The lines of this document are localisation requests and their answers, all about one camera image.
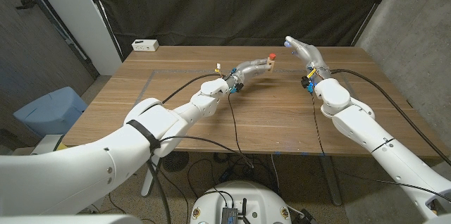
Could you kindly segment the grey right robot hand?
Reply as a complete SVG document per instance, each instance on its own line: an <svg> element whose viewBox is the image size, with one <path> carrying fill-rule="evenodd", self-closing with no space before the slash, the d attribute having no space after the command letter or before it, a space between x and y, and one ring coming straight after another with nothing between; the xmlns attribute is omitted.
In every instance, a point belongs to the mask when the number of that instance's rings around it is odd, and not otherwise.
<svg viewBox="0 0 451 224"><path fill-rule="evenodd" d="M291 36L285 37L286 47L292 49L292 54L303 61L307 76L316 84L332 77L329 67L323 60L321 52L312 44L306 44Z"/></svg>

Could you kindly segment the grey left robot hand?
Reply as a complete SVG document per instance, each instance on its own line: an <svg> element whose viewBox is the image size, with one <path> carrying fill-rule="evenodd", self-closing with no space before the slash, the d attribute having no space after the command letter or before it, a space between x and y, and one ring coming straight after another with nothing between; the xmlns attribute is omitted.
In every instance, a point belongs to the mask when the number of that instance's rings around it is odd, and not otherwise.
<svg viewBox="0 0 451 224"><path fill-rule="evenodd" d="M268 63L267 58L261 58L253 61L245 61L233 68L231 74L225 79L230 90L237 89L238 84L245 85L252 77L261 75L267 71L273 70L274 62Z"/></svg>

